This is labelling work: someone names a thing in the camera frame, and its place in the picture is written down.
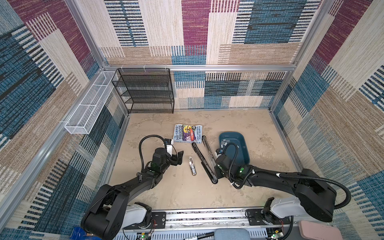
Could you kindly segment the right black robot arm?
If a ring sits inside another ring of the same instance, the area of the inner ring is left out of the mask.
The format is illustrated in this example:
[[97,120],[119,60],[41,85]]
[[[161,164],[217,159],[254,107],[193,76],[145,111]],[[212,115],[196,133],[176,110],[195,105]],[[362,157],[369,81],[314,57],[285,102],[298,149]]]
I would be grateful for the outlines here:
[[292,195],[285,200],[269,198],[263,210],[266,219],[309,215],[329,223],[333,220],[334,210],[347,206],[352,199],[346,186],[321,178],[310,169],[289,173],[265,170],[253,165],[239,165],[236,154],[232,157],[226,154],[231,146],[238,148],[234,143],[227,144],[216,159],[216,168],[235,189],[240,190],[244,186],[264,187]]

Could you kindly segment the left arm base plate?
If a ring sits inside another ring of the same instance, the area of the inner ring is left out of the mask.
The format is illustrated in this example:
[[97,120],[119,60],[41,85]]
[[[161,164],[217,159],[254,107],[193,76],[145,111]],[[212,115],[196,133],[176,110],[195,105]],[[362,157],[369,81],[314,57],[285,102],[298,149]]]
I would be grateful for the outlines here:
[[164,229],[166,227],[167,213],[166,212],[152,212],[150,230]]

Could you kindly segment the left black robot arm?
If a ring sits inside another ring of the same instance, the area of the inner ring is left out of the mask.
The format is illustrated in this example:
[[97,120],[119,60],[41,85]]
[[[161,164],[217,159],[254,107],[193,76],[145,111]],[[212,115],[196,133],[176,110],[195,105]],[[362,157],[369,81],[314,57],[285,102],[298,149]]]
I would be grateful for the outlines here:
[[[149,138],[158,138],[164,146],[155,149],[153,159],[144,164],[142,144]],[[166,139],[159,135],[145,136],[139,142],[141,171],[125,183],[101,186],[81,220],[81,228],[102,240],[112,240],[129,223],[125,222],[128,203],[141,193],[153,189],[163,178],[169,166],[178,166],[183,162],[184,152],[175,155],[168,152]]]

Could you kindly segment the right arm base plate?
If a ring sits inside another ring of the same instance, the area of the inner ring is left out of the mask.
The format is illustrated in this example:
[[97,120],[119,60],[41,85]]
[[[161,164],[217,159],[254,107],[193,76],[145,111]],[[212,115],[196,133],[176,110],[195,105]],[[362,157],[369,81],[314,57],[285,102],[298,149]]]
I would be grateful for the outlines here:
[[291,220],[289,217],[279,219],[273,215],[270,211],[263,209],[247,209],[245,216],[249,221],[250,226],[262,226],[262,225],[289,225]]

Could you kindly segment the teal plastic tray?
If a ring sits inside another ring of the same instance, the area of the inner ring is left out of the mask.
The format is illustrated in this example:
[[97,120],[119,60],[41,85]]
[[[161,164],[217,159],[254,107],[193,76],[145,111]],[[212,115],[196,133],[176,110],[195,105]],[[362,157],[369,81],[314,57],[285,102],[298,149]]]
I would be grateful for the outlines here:
[[250,156],[244,136],[239,132],[223,132],[219,135],[219,143],[234,143],[238,146],[238,154],[236,157],[236,164],[248,165],[250,163]]

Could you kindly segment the small white mini stapler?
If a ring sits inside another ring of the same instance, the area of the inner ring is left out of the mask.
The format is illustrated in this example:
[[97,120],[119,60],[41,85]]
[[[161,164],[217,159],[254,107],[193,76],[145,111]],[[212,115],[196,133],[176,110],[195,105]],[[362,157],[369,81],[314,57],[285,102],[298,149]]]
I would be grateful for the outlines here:
[[196,171],[196,167],[192,157],[189,157],[189,165],[190,165],[192,175],[195,176],[197,174],[197,171]]

